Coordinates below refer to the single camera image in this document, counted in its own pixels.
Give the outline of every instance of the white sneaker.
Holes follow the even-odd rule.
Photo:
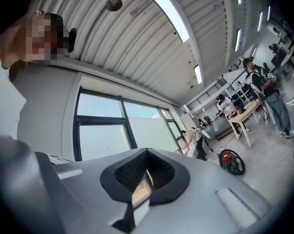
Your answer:
[[[286,138],[292,138],[292,137],[294,137],[294,130],[291,130],[290,132],[289,132],[289,135],[284,135]]]

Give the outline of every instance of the equipment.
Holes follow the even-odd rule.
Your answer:
[[[146,170],[152,192],[133,210]],[[256,234],[276,220],[260,194],[210,162],[139,148],[52,165],[7,137],[0,137],[0,209],[16,219],[4,219],[11,228],[36,234]]]
[[[220,167],[233,175],[242,175],[245,173],[245,164],[242,158],[233,150],[225,149],[217,154]]]

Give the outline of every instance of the ceiling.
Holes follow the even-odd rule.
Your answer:
[[[191,27],[194,39],[190,40],[199,51],[194,53],[190,40],[181,42],[153,0],[121,0],[123,6],[116,12],[105,8],[106,1],[37,0],[35,9],[58,13],[68,29],[77,28],[69,58],[143,85],[175,105],[195,97],[242,56],[254,40],[259,11],[268,4],[262,0],[243,0],[240,5],[236,0],[175,0]],[[241,51],[235,53],[238,28],[243,29],[243,38]],[[201,85],[193,70],[198,63],[203,72]]]

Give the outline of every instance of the floor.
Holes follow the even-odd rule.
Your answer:
[[[281,96],[284,102],[294,99],[294,80],[291,80],[291,73],[282,83]],[[294,129],[294,105],[287,107]],[[262,194],[272,205],[276,205],[290,197],[294,191],[294,143],[291,139],[279,138],[278,129],[272,121],[266,127],[259,113],[257,117],[260,118],[259,124],[256,124],[252,116],[245,123],[251,129],[248,134],[252,148],[248,147],[243,134],[241,139],[237,140],[233,137],[234,133],[219,141],[213,140],[210,144],[216,153],[219,153],[220,147],[224,145],[227,149],[237,152],[246,164],[246,172],[239,179]],[[207,159],[218,164],[214,155],[211,151],[208,152]]]

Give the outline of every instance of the black t-shirt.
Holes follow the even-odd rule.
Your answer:
[[[266,79],[264,77],[260,77],[260,74],[256,73],[252,75],[252,83],[259,89],[262,90],[262,86],[266,83]],[[264,95],[266,97],[272,95],[276,92],[276,89],[270,85],[268,88],[264,90]]]

